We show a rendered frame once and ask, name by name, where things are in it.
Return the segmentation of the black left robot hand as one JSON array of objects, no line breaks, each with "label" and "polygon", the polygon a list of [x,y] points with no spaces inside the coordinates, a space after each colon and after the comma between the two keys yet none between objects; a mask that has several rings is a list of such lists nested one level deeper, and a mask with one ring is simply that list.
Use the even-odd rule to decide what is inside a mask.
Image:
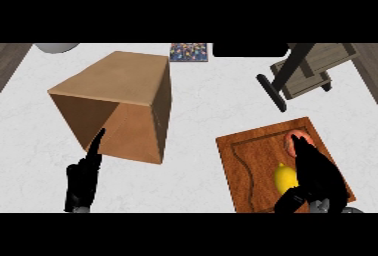
[{"label": "black left robot hand", "polygon": [[68,188],[64,211],[68,213],[74,213],[76,207],[90,208],[95,200],[102,163],[99,145],[105,131],[107,129],[102,128],[92,141],[86,157],[80,159],[77,164],[67,167]]}]

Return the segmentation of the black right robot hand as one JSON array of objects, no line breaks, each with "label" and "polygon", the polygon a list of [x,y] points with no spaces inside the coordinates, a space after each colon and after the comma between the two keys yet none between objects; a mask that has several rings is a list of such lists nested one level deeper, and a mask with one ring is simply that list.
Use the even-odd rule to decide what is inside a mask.
[{"label": "black right robot hand", "polygon": [[347,206],[349,192],[341,172],[303,137],[291,136],[296,149],[299,186],[290,188],[275,204],[275,212],[294,213],[304,203],[330,201],[324,213],[340,214]]}]

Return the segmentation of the yellow lemon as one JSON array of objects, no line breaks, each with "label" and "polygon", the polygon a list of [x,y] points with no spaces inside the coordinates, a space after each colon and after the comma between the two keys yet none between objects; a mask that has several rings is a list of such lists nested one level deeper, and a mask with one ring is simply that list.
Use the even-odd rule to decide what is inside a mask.
[{"label": "yellow lemon", "polygon": [[278,165],[273,178],[275,178],[275,186],[281,195],[285,194],[290,188],[294,188],[299,186],[297,172],[284,163]]}]

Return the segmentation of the brown wooden cutting board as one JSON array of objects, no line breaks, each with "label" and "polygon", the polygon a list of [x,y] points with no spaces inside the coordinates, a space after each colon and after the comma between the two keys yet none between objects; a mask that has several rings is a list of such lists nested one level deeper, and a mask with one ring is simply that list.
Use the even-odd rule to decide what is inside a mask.
[{"label": "brown wooden cutting board", "polygon": [[[284,148],[284,137],[291,130],[303,130],[310,135],[315,147],[334,163],[315,126],[306,117],[216,139],[234,206],[240,213],[276,213],[275,204],[282,195],[275,186],[275,170],[284,163],[297,172],[296,158]],[[349,204],[356,200],[356,196],[347,182],[346,188]],[[296,212],[309,213],[309,205],[304,203]]]}]

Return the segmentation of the orange round fruit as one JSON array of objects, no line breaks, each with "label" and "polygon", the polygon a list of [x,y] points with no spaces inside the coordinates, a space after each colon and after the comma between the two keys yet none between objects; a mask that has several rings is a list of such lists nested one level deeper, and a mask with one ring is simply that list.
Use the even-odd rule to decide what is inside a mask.
[{"label": "orange round fruit", "polygon": [[315,146],[315,142],[313,142],[313,139],[312,139],[310,135],[303,130],[291,130],[287,133],[285,137],[284,137],[284,148],[285,148],[285,151],[287,151],[288,155],[293,158],[296,158],[296,156],[297,156],[296,147],[294,147],[294,140],[293,140],[294,136],[299,139],[303,137],[306,139],[307,143]]}]

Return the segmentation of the brown cardboard box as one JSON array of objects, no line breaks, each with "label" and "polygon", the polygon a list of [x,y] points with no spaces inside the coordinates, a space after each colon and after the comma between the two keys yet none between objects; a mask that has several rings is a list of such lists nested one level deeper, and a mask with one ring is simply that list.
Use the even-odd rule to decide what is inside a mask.
[{"label": "brown cardboard box", "polygon": [[115,51],[49,95],[84,148],[101,136],[101,154],[163,162],[172,111],[166,56]]}]

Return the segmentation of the pale grey round bowl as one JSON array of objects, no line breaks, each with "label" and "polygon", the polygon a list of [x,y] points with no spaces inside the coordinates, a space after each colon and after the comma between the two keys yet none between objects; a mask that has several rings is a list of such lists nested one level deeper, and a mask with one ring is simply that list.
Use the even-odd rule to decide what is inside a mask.
[{"label": "pale grey round bowl", "polygon": [[77,43],[36,43],[37,48],[51,54],[58,54],[74,49],[79,44]]}]

